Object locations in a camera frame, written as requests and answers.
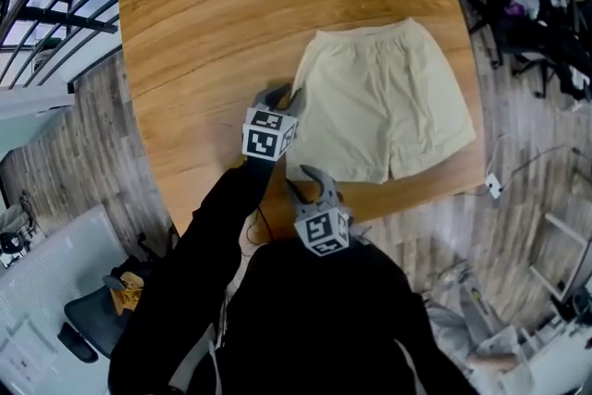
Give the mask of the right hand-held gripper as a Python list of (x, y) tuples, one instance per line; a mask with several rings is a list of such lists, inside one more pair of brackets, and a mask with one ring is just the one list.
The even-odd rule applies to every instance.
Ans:
[(300, 165), (300, 169), (319, 190), (318, 198), (309, 201), (292, 180), (285, 179), (287, 195), (296, 214), (294, 227), (303, 245), (319, 257), (347, 249), (350, 216), (342, 205), (335, 181), (317, 167)]

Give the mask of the black office chair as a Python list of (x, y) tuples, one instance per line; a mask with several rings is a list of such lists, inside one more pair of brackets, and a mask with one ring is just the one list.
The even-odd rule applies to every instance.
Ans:
[[(584, 26), (574, 26), (574, 15), (579, 11), (570, 4), (568, 8), (554, 6), (551, 0), (539, 0), (536, 20), (521, 19), (508, 34), (523, 48), (543, 55), (560, 80), (562, 93), (575, 101), (592, 103), (592, 20)], [(571, 82), (569, 66), (585, 73), (591, 85), (585, 92), (577, 91)]]
[(515, 29), (516, 22), (521, 19), (529, 19), (523, 12), (510, 10), (510, 2), (511, 0), (483, 0), (477, 5), (477, 11), (481, 15), (481, 20), (473, 26), (471, 31), (476, 32), (486, 25), (490, 27), (498, 54), (498, 60), (492, 65), (494, 67), (502, 65), (502, 56), (509, 54), (526, 59), (527, 67), (524, 70), (535, 66), (543, 69), (553, 68), (553, 65), (543, 55), (528, 51), (521, 47), (512, 36), (508, 37), (508, 34), (512, 33)]
[(112, 268), (109, 274), (103, 276), (98, 290), (65, 304), (67, 322), (62, 325), (58, 339), (86, 364), (96, 362), (99, 355), (110, 358), (133, 313), (125, 311), (123, 315), (117, 315), (110, 289), (126, 271), (140, 276), (145, 284), (153, 268), (153, 261), (143, 262), (134, 256)]

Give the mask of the frosted glass partition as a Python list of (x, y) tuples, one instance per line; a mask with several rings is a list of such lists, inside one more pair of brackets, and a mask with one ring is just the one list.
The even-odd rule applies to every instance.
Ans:
[(75, 104), (66, 83), (0, 87), (0, 161), (28, 144)]

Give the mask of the person's left forearm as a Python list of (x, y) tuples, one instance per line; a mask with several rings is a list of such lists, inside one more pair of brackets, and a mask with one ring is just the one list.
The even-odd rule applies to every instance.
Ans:
[(275, 166), (274, 161), (247, 157), (228, 169), (193, 211), (177, 249), (195, 257), (239, 258), (242, 228), (262, 202)]

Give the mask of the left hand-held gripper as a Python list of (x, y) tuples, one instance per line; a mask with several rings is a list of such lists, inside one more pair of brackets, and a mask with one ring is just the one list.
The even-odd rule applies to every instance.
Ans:
[(298, 127), (298, 115), (304, 105), (302, 88), (290, 95), (291, 84), (275, 84), (260, 91), (247, 109), (242, 126), (242, 153), (249, 157), (277, 162), (290, 148)]

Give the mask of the white power strip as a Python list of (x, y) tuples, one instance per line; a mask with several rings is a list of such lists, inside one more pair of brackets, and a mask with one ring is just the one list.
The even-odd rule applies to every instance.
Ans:
[(488, 194), (493, 199), (500, 198), (503, 188), (500, 184), (500, 181), (498, 180), (498, 178), (496, 177), (496, 175), (494, 173), (489, 173), (486, 176), (484, 185), (487, 188)]

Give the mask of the white metal frame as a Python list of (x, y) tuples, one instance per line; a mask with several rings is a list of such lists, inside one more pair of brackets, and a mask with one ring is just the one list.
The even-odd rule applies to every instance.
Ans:
[(528, 269), (531, 274), (549, 291), (558, 303), (567, 302), (579, 288), (586, 287), (592, 278), (592, 234), (576, 230), (552, 213), (545, 213), (539, 220), (536, 230), (551, 227), (577, 247), (574, 262), (565, 267), (566, 278), (562, 284), (553, 283), (537, 263), (538, 256), (529, 259)]

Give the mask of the orange jacket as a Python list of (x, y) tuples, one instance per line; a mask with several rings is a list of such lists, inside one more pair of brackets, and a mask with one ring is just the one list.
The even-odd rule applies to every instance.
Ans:
[(135, 311), (143, 287), (144, 280), (129, 271), (116, 279), (115, 287), (110, 289), (110, 294), (117, 315), (123, 315), (125, 311)]

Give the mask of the white cabinet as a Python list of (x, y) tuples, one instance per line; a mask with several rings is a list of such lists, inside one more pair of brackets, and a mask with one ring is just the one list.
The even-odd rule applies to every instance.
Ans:
[(107, 395), (107, 359), (83, 363), (57, 335), (65, 305), (98, 290), (125, 258), (97, 205), (0, 276), (0, 382), (11, 395)]

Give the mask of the white cloth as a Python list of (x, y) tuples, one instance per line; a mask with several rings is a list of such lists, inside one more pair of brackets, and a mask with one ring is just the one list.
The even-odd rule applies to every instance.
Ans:
[(585, 73), (573, 66), (569, 66), (569, 70), (573, 87), (577, 91), (587, 91), (591, 85), (591, 79)]

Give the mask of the cream cloth shorts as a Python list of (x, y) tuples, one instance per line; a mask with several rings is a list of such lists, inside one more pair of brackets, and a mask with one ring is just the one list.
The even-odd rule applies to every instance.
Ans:
[(420, 174), (476, 138), (449, 61), (414, 19), (318, 31), (298, 66), (303, 98), (286, 176), (303, 165), (341, 182), (382, 184)]

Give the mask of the person's black clothed body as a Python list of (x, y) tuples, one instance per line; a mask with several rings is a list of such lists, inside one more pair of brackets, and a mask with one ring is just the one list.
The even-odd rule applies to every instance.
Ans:
[(237, 242), (182, 239), (148, 278), (111, 355), (111, 395), (165, 395), (220, 315), (222, 346), (188, 395), (477, 395), (438, 348), (421, 297), (373, 246), (316, 257), (297, 241), (253, 254), (239, 289)]

